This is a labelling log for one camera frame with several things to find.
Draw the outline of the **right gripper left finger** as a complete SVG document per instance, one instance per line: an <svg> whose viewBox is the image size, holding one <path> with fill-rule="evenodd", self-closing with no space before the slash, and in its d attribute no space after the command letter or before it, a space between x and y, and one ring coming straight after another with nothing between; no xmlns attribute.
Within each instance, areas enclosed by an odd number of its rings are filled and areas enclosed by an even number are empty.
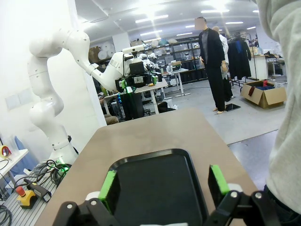
<svg viewBox="0 0 301 226"><path fill-rule="evenodd" d="M54 226L119 226L114 217L121 185L118 173L108 171L99 192L90 193L85 201L78 205L67 201L62 203L54 219Z"/></svg>

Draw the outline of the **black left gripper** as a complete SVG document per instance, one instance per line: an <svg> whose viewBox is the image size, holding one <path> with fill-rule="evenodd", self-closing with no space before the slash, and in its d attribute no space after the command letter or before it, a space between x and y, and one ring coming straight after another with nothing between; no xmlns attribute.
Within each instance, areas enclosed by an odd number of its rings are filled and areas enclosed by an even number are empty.
<svg viewBox="0 0 301 226"><path fill-rule="evenodd" d="M133 75L126 78L115 80L116 89L118 92L127 92L127 86L134 88L142 88L146 85L156 85L162 82L162 73L143 73Z"/></svg>

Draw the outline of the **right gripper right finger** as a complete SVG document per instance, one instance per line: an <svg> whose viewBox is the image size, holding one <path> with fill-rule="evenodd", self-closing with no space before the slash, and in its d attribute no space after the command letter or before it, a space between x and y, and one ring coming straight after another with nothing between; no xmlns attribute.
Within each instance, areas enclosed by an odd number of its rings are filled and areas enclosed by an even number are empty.
<svg viewBox="0 0 301 226"><path fill-rule="evenodd" d="M209 167L208 186L215 205L206 220L208 226L229 226L233 219L242 219L247 226L281 225L267 194L255 191L247 195L231 190L218 165Z"/></svg>

